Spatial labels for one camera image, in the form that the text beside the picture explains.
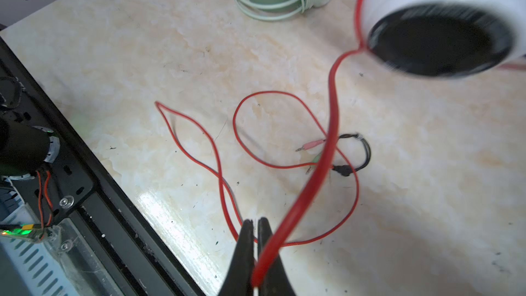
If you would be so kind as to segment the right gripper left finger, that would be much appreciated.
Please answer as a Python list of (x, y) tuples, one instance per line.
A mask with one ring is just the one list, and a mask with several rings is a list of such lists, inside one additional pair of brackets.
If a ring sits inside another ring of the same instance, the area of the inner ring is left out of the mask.
[(251, 275), (255, 266), (252, 220), (245, 220), (238, 235), (234, 255), (218, 296), (252, 296)]

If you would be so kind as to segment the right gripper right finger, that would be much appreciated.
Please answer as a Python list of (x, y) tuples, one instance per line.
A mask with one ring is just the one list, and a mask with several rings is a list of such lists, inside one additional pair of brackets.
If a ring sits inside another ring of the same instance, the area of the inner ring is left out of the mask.
[[(258, 221), (258, 257), (261, 257), (264, 246), (272, 237), (268, 219), (263, 217)], [(258, 287), (259, 295), (262, 296), (296, 296), (286, 275), (280, 256), (274, 260), (265, 275), (261, 285)]]

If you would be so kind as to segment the white black headphones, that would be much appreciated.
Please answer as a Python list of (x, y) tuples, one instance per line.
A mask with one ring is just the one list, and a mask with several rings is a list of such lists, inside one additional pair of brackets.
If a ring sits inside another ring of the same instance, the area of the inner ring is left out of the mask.
[(525, 0), (358, 0), (358, 34), (390, 68), (463, 78), (525, 55)]

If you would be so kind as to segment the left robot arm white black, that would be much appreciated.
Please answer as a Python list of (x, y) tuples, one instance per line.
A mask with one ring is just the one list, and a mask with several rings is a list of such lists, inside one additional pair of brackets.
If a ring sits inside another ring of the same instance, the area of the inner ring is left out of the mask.
[(60, 152), (60, 139), (41, 126), (26, 126), (1, 120), (1, 175), (14, 178), (33, 173), (53, 163)]

